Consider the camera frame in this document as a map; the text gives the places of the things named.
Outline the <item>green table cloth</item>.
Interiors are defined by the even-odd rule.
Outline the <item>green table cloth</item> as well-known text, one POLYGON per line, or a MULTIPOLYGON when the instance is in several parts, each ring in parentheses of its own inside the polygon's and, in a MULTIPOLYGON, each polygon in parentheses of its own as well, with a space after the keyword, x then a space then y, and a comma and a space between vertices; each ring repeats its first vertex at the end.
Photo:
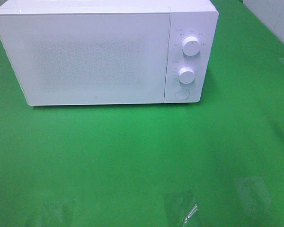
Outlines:
POLYGON ((31 107, 0 42, 0 227, 284 227, 284 45, 213 4, 196 104, 31 107))

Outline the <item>round white door button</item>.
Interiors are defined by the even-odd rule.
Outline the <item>round white door button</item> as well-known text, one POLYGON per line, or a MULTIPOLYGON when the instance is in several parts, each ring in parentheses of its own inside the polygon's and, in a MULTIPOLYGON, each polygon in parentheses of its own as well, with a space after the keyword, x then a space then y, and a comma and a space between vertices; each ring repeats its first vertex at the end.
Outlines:
POLYGON ((180 89, 176 92, 176 98, 179 100, 187 100, 190 96, 190 91, 188 89, 180 89))

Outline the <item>white microwave knob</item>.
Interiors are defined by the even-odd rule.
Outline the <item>white microwave knob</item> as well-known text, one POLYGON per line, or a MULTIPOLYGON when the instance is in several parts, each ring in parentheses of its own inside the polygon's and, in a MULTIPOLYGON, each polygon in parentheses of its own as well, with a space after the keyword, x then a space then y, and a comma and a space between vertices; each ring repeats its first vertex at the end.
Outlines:
POLYGON ((183 54, 189 57, 197 55, 201 50, 201 41, 196 35, 190 35, 182 41, 183 54))
POLYGON ((195 80, 195 70, 191 67, 183 67, 178 72, 178 79, 181 84, 190 84, 195 80))

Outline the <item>white microwave oven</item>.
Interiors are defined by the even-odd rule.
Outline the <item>white microwave oven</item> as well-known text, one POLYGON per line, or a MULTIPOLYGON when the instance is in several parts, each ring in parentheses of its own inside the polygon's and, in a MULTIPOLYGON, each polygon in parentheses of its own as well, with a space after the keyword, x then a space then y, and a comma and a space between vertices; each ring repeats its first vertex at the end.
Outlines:
POLYGON ((0 15, 129 13, 170 14, 162 103, 198 102, 219 16, 217 9, 209 0, 8 0, 0 6, 0 15), (196 35, 201 41, 200 52, 192 57, 184 55, 182 51, 182 41, 190 35, 196 35), (178 72, 183 67, 195 70, 195 80, 190 84, 179 82, 178 72), (187 100, 176 98, 176 92, 182 88, 190 91, 187 100))

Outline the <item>white microwave door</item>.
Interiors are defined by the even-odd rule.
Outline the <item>white microwave door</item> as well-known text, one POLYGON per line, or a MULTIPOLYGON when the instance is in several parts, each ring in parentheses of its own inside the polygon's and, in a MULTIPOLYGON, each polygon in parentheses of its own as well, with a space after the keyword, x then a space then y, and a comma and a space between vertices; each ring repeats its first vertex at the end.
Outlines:
POLYGON ((0 15, 29 105, 164 101, 169 13, 0 15))

